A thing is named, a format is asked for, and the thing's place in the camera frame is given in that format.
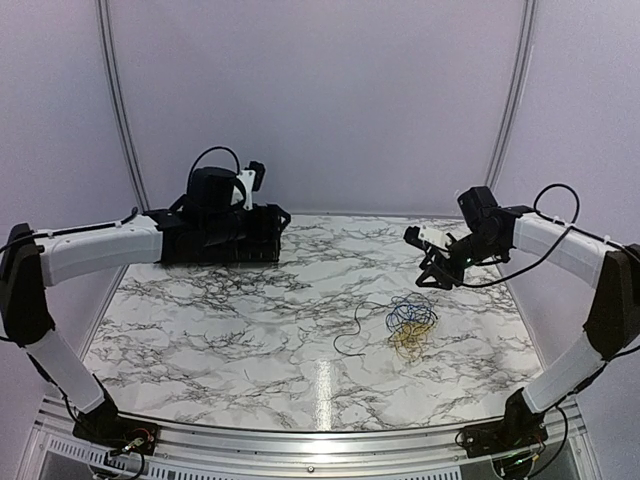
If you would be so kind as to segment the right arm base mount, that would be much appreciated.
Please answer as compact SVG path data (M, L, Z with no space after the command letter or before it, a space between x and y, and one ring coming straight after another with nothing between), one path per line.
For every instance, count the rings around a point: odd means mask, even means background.
M468 458L477 458L542 445L547 439L547 430L541 422L513 429L500 419L466 425L458 431L454 442L465 450Z

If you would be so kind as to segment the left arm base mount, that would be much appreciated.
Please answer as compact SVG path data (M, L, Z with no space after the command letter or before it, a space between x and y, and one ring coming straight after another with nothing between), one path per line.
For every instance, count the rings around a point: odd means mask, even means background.
M73 436L112 449L122 449L136 439L142 444L134 450L152 455L156 448L159 426L124 417L102 418L98 423L81 418L75 422Z

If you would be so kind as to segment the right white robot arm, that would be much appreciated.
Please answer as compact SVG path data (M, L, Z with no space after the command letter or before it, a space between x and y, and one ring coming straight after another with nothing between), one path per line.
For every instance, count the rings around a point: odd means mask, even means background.
M468 269L508 263L518 250L536 256L531 269L549 262L594 292L578 339L508 398L503 418L491 428L502 446L515 448L547 411L589 386L612 361L638 351L639 247L582 230L575 220L554 219L537 205L502 206L487 186L470 188L457 203L469 229L465 237L426 226L412 226L404 233L405 242L424 254L418 287L469 288Z

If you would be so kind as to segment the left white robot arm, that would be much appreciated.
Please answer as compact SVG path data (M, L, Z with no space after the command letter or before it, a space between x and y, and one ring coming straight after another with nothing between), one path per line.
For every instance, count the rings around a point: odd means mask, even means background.
M18 224L2 247L1 318L5 339L78 409L81 428L106 445L126 423L106 389L57 332L46 289L66 280L133 264L275 263L291 216L253 201L265 175L246 168L194 168L169 208L133 211L123 220L61 230Z

